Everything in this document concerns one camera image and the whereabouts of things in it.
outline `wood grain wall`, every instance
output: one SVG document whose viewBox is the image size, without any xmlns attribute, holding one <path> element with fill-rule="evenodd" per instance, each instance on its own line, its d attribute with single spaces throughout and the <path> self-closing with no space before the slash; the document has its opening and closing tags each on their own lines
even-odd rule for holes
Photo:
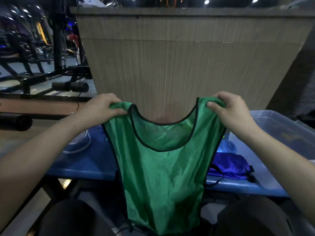
<svg viewBox="0 0 315 236">
<path fill-rule="evenodd" d="M 313 21 L 262 17 L 77 17 L 98 93 L 136 103 L 157 122 L 185 117 L 196 97 L 241 95 L 265 109 Z"/>
</svg>

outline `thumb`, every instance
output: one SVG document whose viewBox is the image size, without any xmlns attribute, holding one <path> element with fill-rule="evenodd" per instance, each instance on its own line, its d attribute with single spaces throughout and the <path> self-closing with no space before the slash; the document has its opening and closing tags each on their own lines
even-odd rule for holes
<svg viewBox="0 0 315 236">
<path fill-rule="evenodd" d="M 115 116 L 125 115 L 128 112 L 123 110 L 122 108 L 109 109 L 108 117 L 112 118 Z"/>
<path fill-rule="evenodd" d="M 207 102 L 207 107 L 218 115 L 222 113 L 222 111 L 224 110 L 223 107 L 220 107 L 218 104 L 214 102 Z"/>
</svg>

